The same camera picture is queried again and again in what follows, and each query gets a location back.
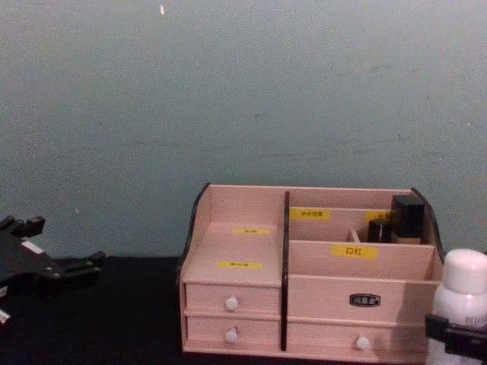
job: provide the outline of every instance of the wooden cosmetic organizer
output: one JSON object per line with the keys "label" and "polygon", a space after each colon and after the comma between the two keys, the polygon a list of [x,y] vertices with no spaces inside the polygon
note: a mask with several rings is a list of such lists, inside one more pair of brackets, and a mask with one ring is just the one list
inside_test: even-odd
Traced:
{"label": "wooden cosmetic organizer", "polygon": [[[421,245],[361,242],[393,195],[425,203]],[[178,265],[182,350],[424,363],[443,257],[415,189],[207,184]]]}

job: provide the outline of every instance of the yellow label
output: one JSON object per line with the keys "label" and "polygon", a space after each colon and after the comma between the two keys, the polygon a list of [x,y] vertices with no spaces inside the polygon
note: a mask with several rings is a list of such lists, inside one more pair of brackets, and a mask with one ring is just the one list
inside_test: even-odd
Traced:
{"label": "yellow label", "polygon": [[255,234],[257,236],[268,236],[271,231],[270,230],[254,230],[252,228],[235,228],[232,230],[232,233],[236,234]]}
{"label": "yellow label", "polygon": [[329,221],[330,219],[332,219],[332,213],[328,209],[291,208],[291,211],[289,212],[289,218],[292,221]]}
{"label": "yellow label", "polygon": [[219,262],[219,268],[251,268],[254,270],[260,270],[262,268],[262,262]]}
{"label": "yellow label", "polygon": [[367,222],[373,221],[374,219],[385,219],[390,221],[390,211],[367,211],[367,213],[365,213],[365,220]]}
{"label": "yellow label", "polygon": [[379,253],[377,247],[364,247],[364,246],[354,246],[354,245],[332,245],[332,255],[333,256],[346,256],[350,258],[357,259],[369,259],[375,260]]}

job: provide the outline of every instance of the brand logo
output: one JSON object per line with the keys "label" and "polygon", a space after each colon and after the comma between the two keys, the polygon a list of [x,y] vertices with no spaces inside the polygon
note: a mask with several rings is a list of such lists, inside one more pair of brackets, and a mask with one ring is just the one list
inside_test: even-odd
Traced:
{"label": "brand logo", "polygon": [[352,294],[350,304],[353,306],[379,306],[380,297],[374,294]]}

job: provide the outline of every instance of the black lid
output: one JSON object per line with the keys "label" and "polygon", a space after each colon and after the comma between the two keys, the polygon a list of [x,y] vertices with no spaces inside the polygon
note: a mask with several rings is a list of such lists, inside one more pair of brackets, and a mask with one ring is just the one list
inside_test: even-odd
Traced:
{"label": "black lid", "polygon": [[393,232],[404,238],[421,237],[425,204],[413,195],[394,195],[392,204]]}
{"label": "black lid", "polygon": [[385,219],[373,219],[368,222],[367,242],[389,243],[391,241],[390,233],[392,224]]}

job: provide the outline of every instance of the black trim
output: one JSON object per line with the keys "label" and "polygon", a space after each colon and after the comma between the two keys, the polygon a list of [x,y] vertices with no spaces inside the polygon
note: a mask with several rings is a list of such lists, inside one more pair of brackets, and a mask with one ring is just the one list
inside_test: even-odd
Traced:
{"label": "black trim", "polygon": [[281,351],[288,344],[288,276],[289,276],[289,192],[284,198],[284,237],[282,239],[281,282]]}
{"label": "black trim", "polygon": [[[193,230],[195,228],[195,220],[196,220],[196,212],[198,211],[198,204],[199,200],[205,193],[206,189],[210,186],[210,183],[207,182],[205,186],[203,186],[203,189],[201,192],[199,192],[198,196],[196,196],[196,200],[193,203],[193,209],[191,210],[191,219],[189,221],[189,229],[188,229],[188,234],[186,236],[186,244],[184,245],[184,250],[183,254],[181,255],[179,261],[177,262],[176,266],[176,294],[177,294],[177,300],[176,300],[176,305],[177,305],[177,315],[179,318],[179,321],[181,320],[181,308],[180,308],[180,279],[181,279],[181,268],[183,267],[183,263],[186,260],[186,257],[188,256],[189,248],[191,247],[191,240],[193,239]],[[177,326],[179,331],[177,331],[177,337],[178,337],[178,342],[179,342],[179,348],[180,352],[183,352],[183,333],[181,332],[181,325]]]}
{"label": "black trim", "polygon": [[433,223],[434,238],[436,239],[436,248],[438,250],[438,255],[440,255],[441,262],[444,262],[445,252],[443,250],[443,245],[441,244],[440,229],[438,228],[438,222],[436,221],[436,215],[434,215],[434,210],[428,200],[420,193],[417,188],[411,188],[422,201],[425,203],[426,209],[428,209],[429,215],[431,217],[431,222]]}

